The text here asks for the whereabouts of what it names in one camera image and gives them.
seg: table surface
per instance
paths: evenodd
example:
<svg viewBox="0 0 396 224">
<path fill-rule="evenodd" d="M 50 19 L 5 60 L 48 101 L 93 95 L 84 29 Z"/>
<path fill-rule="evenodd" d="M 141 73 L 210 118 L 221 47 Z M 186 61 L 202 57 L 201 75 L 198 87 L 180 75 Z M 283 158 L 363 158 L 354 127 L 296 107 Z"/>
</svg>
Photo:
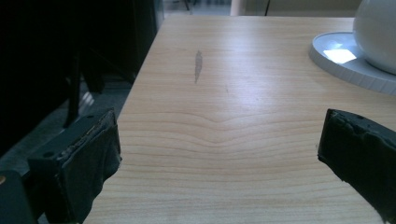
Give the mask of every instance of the table surface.
<svg viewBox="0 0 396 224">
<path fill-rule="evenodd" d="M 328 108 L 396 130 L 395 97 L 308 57 L 352 22 L 166 19 L 118 120 L 122 165 L 86 223 L 382 223 L 317 157 Z"/>
</svg>

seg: light wooden tabletop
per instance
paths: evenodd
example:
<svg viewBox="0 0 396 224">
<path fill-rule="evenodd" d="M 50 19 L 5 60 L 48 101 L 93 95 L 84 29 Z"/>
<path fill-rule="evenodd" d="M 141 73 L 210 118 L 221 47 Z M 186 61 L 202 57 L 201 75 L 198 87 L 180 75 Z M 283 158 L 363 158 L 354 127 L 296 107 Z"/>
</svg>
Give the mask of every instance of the light wooden tabletop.
<svg viewBox="0 0 396 224">
<path fill-rule="evenodd" d="M 166 19 L 118 120 L 121 168 L 86 223 L 382 223 L 317 157 L 328 108 L 396 130 L 395 97 L 308 57 L 352 22 Z"/>
</svg>

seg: mark on table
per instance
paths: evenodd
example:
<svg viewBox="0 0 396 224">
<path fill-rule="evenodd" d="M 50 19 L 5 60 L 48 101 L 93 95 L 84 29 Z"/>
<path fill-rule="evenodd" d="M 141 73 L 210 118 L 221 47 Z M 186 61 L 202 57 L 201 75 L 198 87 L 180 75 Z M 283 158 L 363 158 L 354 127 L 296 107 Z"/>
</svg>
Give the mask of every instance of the mark on table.
<svg viewBox="0 0 396 224">
<path fill-rule="evenodd" d="M 199 75 L 201 74 L 202 61 L 202 52 L 198 50 L 197 54 L 195 55 L 195 84 L 197 84 Z"/>
</svg>

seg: black cabinet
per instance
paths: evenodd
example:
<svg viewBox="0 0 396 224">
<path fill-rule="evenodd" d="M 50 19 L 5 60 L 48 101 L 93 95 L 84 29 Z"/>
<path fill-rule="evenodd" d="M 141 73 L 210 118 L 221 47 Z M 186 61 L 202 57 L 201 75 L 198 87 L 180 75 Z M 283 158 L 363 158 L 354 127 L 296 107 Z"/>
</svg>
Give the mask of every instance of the black cabinet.
<svg viewBox="0 0 396 224">
<path fill-rule="evenodd" d="M 77 51 L 133 81 L 162 20 L 162 0 L 0 1 L 0 156 L 70 96 Z"/>
</svg>

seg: floor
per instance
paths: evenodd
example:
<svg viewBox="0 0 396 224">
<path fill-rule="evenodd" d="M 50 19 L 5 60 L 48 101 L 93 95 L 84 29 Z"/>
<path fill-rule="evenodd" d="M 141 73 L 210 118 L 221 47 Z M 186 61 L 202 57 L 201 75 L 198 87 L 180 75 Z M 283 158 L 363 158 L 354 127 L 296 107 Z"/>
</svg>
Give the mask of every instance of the floor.
<svg viewBox="0 0 396 224">
<path fill-rule="evenodd" d="M 231 0 L 190 0 L 188 4 L 190 10 L 184 0 L 163 0 L 165 18 L 171 15 L 229 16 L 231 11 Z"/>
</svg>

